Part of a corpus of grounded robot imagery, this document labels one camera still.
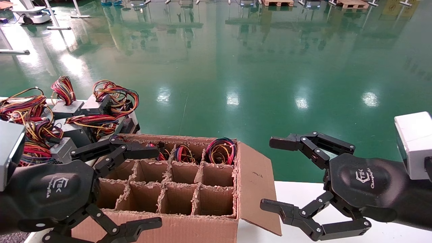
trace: logo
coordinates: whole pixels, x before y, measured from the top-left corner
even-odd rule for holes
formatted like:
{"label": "logo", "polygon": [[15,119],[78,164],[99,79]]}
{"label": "logo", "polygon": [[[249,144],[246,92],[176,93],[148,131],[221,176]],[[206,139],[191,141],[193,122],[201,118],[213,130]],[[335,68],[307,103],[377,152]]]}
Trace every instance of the logo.
{"label": "logo", "polygon": [[367,168],[367,172],[363,171],[362,169],[358,169],[358,171],[356,171],[356,179],[361,183],[370,181],[371,188],[375,188],[375,177],[370,168]]}
{"label": "logo", "polygon": [[47,187],[47,198],[51,196],[52,190],[55,190],[55,192],[61,192],[63,188],[66,188],[67,183],[69,179],[66,179],[64,177],[56,179],[57,176],[53,176],[51,178],[51,181],[48,183]]}
{"label": "logo", "polygon": [[362,169],[356,171],[356,179],[359,180],[361,183],[365,183],[371,180],[371,178],[369,178],[369,174],[364,173]]}

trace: box flap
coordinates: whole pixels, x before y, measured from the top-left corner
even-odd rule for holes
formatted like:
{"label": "box flap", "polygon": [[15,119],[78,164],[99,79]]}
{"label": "box flap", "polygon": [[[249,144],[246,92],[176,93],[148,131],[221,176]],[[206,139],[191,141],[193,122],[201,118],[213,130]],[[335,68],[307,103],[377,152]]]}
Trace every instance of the box flap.
{"label": "box flap", "polygon": [[239,217],[281,236],[279,215],[260,209],[261,199],[276,200],[271,160],[242,142],[237,146]]}
{"label": "box flap", "polygon": [[7,2],[7,1],[1,1],[0,2],[0,10],[10,8],[10,7],[14,6],[14,5],[16,5],[16,4],[13,4],[13,3]]}

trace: white stand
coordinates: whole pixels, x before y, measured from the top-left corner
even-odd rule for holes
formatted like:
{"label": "white stand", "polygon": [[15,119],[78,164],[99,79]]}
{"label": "white stand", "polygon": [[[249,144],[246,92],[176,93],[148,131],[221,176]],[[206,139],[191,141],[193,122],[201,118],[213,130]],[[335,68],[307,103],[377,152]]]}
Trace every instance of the white stand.
{"label": "white stand", "polygon": [[8,53],[8,54],[18,54],[18,55],[28,55],[30,52],[28,50],[14,50],[10,45],[9,41],[6,39],[6,36],[3,33],[3,30],[0,28],[0,37],[3,39],[4,43],[7,46],[7,49],[0,49],[0,53]]}
{"label": "white stand", "polygon": [[411,7],[411,6],[412,6],[412,4],[408,3],[408,0],[405,0],[405,2],[400,1],[399,3],[400,3],[400,4],[403,4],[403,5],[405,5],[405,6],[408,6],[408,7]]}
{"label": "white stand", "polygon": [[368,3],[372,6],[378,7],[378,4],[375,3],[376,1],[377,0],[373,0],[372,2],[368,2]]}
{"label": "white stand", "polygon": [[47,5],[47,9],[48,9],[48,11],[50,11],[51,18],[53,19],[54,24],[55,24],[55,26],[48,26],[47,30],[71,30],[72,29],[71,27],[60,27],[58,25],[57,18],[55,17],[54,12],[51,9],[51,5],[48,2],[48,0],[45,0],[45,4]]}
{"label": "white stand", "polygon": [[78,3],[76,2],[76,0],[73,0],[73,4],[75,5],[76,13],[78,15],[71,15],[70,17],[72,19],[89,19],[89,18],[91,18],[90,15],[81,15],[81,12],[79,11]]}

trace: gray metal component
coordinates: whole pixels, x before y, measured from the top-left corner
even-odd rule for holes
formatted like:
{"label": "gray metal component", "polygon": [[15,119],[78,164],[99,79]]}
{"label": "gray metal component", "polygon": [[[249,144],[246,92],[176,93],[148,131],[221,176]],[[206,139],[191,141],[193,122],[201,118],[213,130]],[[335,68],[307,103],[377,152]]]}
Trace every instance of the gray metal component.
{"label": "gray metal component", "polygon": [[81,107],[84,105],[83,101],[73,101],[71,105],[65,106],[63,101],[58,102],[53,107],[52,111],[56,119],[69,118],[81,115],[83,112]]}
{"label": "gray metal component", "polygon": [[70,152],[76,149],[75,144],[69,137],[64,137],[61,139],[59,144],[55,144],[51,147],[51,156],[58,161],[57,164],[67,164],[72,162],[70,157]]}
{"label": "gray metal component", "polygon": [[64,132],[63,137],[70,137],[77,148],[92,144],[95,142],[90,128],[82,127],[75,124],[66,124],[66,118],[55,120],[54,124],[61,126]]}
{"label": "gray metal component", "polygon": [[3,139],[0,139],[0,192],[4,191],[13,170],[18,166],[22,151],[25,127],[23,125],[0,121],[0,131]]}
{"label": "gray metal component", "polygon": [[101,102],[96,102],[96,97],[91,95],[81,109],[85,115],[108,114],[110,99],[110,96],[106,96]]}

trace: colored wires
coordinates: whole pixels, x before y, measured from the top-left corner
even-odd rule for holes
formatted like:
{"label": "colored wires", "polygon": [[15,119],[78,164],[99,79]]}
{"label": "colored wires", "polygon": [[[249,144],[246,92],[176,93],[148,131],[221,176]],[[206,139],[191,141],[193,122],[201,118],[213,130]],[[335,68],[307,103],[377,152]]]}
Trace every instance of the colored wires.
{"label": "colored wires", "polygon": [[60,76],[51,85],[51,89],[53,90],[51,99],[53,99],[54,94],[57,94],[56,99],[63,100],[66,106],[71,105],[72,102],[76,100],[69,76]]}
{"label": "colored wires", "polygon": [[[30,90],[39,90],[41,94],[28,97],[17,97]],[[11,117],[11,114],[15,111],[22,113],[29,112],[29,110],[36,104],[46,104],[46,98],[47,97],[44,96],[44,92],[38,87],[21,91],[18,94],[0,101],[0,119],[7,121],[10,118],[13,118]],[[37,109],[31,109],[31,111],[28,113],[28,116],[30,118],[38,118],[42,116],[43,111],[44,106],[38,106]]]}
{"label": "colored wires", "polygon": [[66,119],[66,124],[89,127],[93,130],[96,140],[115,132],[118,120],[110,115],[74,116]]}
{"label": "colored wires", "polygon": [[236,144],[226,137],[215,139],[206,149],[207,159],[216,164],[232,165],[236,154]]}
{"label": "colored wires", "polygon": [[175,160],[184,163],[196,163],[192,151],[184,145],[180,145],[175,149]]}
{"label": "colored wires", "polygon": [[154,143],[148,143],[147,147],[159,147],[160,152],[159,152],[159,156],[156,158],[156,160],[158,160],[158,161],[168,160],[168,158],[169,158],[169,151],[166,150],[164,146],[157,146]]}
{"label": "colored wires", "polygon": [[126,89],[109,80],[100,80],[93,85],[93,95],[97,102],[101,102],[106,96],[110,96],[113,102],[111,113],[114,117],[120,118],[132,113],[140,104],[138,93]]}

